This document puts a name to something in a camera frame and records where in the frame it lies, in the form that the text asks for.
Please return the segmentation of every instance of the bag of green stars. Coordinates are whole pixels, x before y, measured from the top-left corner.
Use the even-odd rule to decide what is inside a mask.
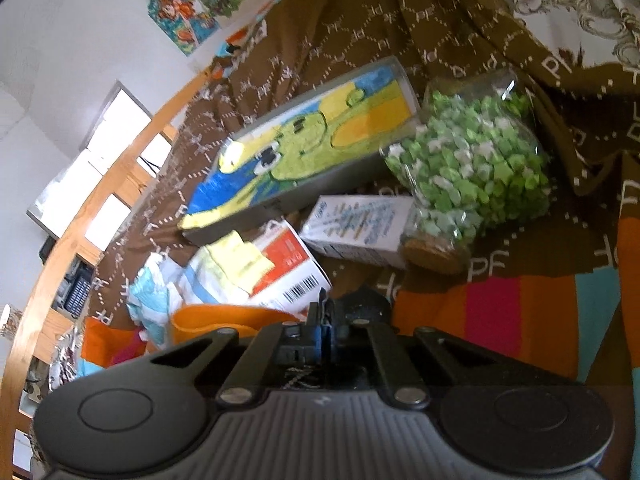
[[[457,274],[485,230],[546,212],[548,156],[527,126],[532,119],[510,70],[429,85],[420,113],[399,129],[403,138],[383,150],[415,199],[405,259]]]

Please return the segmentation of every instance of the wooden rail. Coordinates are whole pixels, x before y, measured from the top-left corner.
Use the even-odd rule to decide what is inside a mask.
[[[133,206],[150,180],[136,159],[158,133],[173,142],[177,131],[170,121],[209,77],[209,70],[198,74],[151,119],[82,204],[42,268],[24,308],[0,387],[0,479],[12,477],[15,430],[28,430],[30,423],[18,406],[31,358],[48,362],[58,337],[71,327],[66,317],[51,308],[58,286],[76,255],[94,265],[100,259],[100,251],[84,237],[87,228],[112,193]]]

